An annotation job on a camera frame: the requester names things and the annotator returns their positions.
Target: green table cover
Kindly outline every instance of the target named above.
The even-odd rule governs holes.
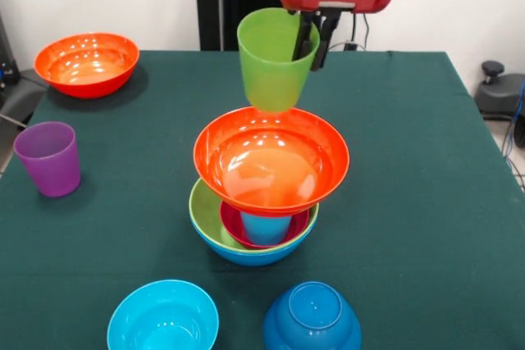
[[[32,123],[78,138],[83,183],[39,195],[14,158],[0,180],[0,348],[103,349],[118,303],[189,280],[215,300],[218,349],[263,349],[272,301],[338,289],[363,349],[525,348],[525,200],[444,53],[331,53],[299,107],[346,138],[346,181],[304,244],[236,266],[193,230],[199,131],[247,105],[238,53],[142,52],[130,82],[80,101],[50,90]]]

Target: white wall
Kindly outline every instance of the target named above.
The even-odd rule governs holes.
[[[471,92],[486,59],[525,73],[525,0],[392,0],[368,20],[369,50],[447,51]],[[341,21],[346,31],[339,29],[333,43],[349,38],[350,21]]]
[[[144,49],[199,48],[195,0],[0,0],[0,12],[22,68],[45,44],[86,30],[122,33]],[[349,37],[349,21],[333,43]],[[369,21],[369,49],[447,51],[469,89],[487,58],[525,72],[525,0],[394,0]]]
[[[46,44],[85,31],[111,31],[143,49],[199,49],[196,0],[0,0],[20,68]]]

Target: red bowl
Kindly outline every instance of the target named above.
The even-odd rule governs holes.
[[[339,132],[314,114],[246,107],[204,128],[194,164],[229,205],[276,217],[306,211],[332,193],[346,177],[350,154]]]
[[[235,239],[241,245],[252,249],[268,249],[274,248],[275,246],[279,246],[283,243],[287,243],[288,241],[301,234],[304,231],[304,229],[306,229],[306,226],[310,221],[310,210],[307,209],[306,211],[302,211],[296,215],[293,215],[290,221],[290,227],[288,227],[288,231],[286,232],[286,236],[284,237],[284,239],[278,245],[270,246],[261,246],[252,243],[246,236],[246,233],[244,232],[243,221],[240,217],[240,211],[236,210],[235,208],[226,204],[225,202],[222,202],[221,204],[221,221],[226,231],[228,231],[228,233],[233,237],[233,239]]]
[[[139,47],[118,34],[87,33],[60,39],[34,60],[37,74],[74,98],[102,98],[131,77]]]

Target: green cup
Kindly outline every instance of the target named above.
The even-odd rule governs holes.
[[[258,110],[286,111],[299,100],[320,40],[312,24],[312,50],[292,61],[298,32],[299,15],[291,16],[283,8],[263,8],[240,22],[237,39],[244,92]]]

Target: blue cable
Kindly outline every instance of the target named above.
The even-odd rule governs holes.
[[[519,117],[519,115],[522,112],[522,109],[523,109],[523,96],[525,96],[525,82],[523,82],[522,88],[519,91],[518,107],[516,108],[516,112],[514,113],[514,116],[512,117],[512,126],[511,126],[512,129],[516,125],[516,122],[518,121],[518,117]],[[514,148],[514,132],[510,131],[510,129],[509,129],[508,139],[509,139],[509,141],[507,142],[507,145],[506,145],[506,148],[505,148],[504,158],[507,161],[507,165],[509,167],[511,167],[511,164],[509,162],[509,156],[510,156],[510,153],[512,152],[512,150]]]

